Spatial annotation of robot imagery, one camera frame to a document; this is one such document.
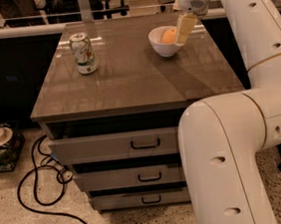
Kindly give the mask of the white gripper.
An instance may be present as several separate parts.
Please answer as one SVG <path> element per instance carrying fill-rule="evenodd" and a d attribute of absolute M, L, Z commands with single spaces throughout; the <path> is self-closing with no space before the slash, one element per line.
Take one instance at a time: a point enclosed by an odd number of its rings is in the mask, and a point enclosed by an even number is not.
<path fill-rule="evenodd" d="M 184 45 L 187 41 L 187 37 L 194 29 L 194 25 L 197 23 L 198 18 L 196 15 L 205 15 L 208 11 L 208 5 L 210 0 L 175 0 L 173 3 L 173 9 L 181 11 L 182 14 L 177 18 L 175 44 Z"/>

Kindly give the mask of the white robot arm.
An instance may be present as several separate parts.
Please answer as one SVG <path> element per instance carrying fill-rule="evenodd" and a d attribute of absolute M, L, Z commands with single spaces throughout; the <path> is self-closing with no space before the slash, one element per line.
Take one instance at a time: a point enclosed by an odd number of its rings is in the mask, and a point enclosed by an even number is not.
<path fill-rule="evenodd" d="M 205 11 L 195 0 L 176 1 L 182 11 Z M 277 224 L 255 155 L 281 143 L 281 14 L 271 0 L 221 3 L 251 87 L 182 114 L 178 143 L 192 208 L 197 224 Z"/>

